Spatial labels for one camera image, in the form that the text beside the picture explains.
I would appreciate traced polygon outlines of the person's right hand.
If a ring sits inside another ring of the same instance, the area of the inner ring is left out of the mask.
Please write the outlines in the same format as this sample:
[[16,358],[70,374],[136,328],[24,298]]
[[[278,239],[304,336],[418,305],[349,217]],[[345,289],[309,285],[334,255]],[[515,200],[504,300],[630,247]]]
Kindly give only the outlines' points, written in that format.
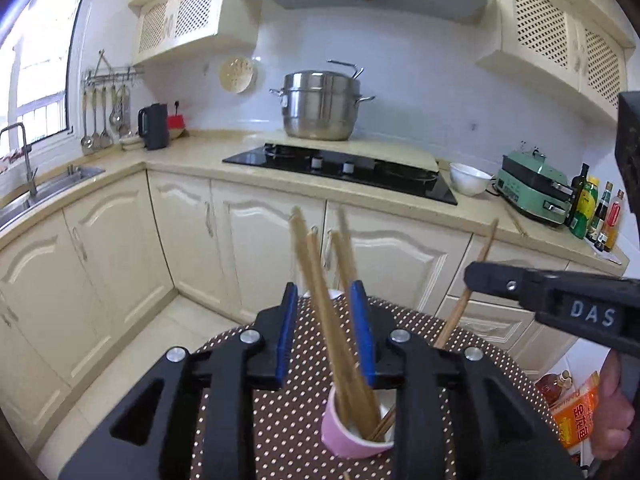
[[628,443],[634,408],[620,391],[620,358],[608,352],[600,371],[598,406],[593,414],[592,454],[598,460],[612,460]]

